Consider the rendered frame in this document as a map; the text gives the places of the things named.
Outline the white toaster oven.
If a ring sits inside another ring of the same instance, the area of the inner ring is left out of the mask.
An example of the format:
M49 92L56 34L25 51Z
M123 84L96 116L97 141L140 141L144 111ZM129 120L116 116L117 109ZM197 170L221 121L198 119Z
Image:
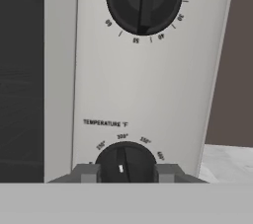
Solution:
M44 0L45 180L123 141L197 178L230 1L182 0L165 30L137 36L107 0Z

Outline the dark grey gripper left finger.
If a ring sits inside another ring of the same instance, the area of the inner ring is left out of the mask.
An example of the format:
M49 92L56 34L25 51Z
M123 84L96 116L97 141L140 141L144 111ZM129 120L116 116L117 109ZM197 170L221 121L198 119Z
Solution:
M73 169L53 176L51 184L95 184L101 181L99 164L77 164Z

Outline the dark glass toaster oven door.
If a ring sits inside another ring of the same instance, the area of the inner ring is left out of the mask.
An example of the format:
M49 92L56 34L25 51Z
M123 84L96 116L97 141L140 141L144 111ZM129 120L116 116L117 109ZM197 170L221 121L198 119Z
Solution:
M0 183L43 181L44 0L0 0Z

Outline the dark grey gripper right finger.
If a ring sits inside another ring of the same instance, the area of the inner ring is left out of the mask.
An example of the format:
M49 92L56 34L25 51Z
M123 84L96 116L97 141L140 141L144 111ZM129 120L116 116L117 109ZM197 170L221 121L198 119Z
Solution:
M186 174L177 164L156 164L154 166L154 181L160 184L206 183L206 181L203 181L194 176Z

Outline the black temperature knob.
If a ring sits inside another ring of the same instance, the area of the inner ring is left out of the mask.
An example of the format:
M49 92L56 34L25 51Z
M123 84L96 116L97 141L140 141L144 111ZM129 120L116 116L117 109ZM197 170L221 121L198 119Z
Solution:
M144 146L117 142L104 149L96 163L100 165L102 183L153 183L153 154Z

